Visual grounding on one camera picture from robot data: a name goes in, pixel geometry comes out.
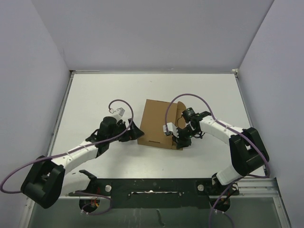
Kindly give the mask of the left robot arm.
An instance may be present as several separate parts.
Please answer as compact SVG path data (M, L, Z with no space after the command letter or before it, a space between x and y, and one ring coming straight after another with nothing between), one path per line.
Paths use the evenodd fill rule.
M144 136L132 119L128 122L126 125L122 119L107 116L99 128L76 148L51 159L45 156L37 158L21 185L21 193L45 209L60 196L74 191L92 195L96 191L94 177L77 168L105 153L112 142L128 142Z

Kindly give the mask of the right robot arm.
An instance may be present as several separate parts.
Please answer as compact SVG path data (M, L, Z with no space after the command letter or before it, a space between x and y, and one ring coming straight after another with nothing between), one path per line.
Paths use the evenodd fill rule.
M214 119L210 112L195 113L192 108L182 112L186 122L184 128L167 124L173 130L172 139L178 149L189 147L192 138L203 138L210 134L229 146L231 164L212 176L211 188L222 194L228 185L241 177L249 176L269 162L269 155L257 129L234 127Z

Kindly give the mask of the brown cardboard box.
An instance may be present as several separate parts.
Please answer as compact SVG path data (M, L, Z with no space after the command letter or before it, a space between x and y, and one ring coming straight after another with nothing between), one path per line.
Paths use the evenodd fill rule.
M177 149L172 137L166 136L163 131L167 109L169 109L167 116L168 123L173 123L180 128L186 126L185 121L181 119L182 112L186 110L184 103L177 102L170 104L169 102L147 99L140 126L140 130L144 132L144 136L137 140L139 145L162 149Z

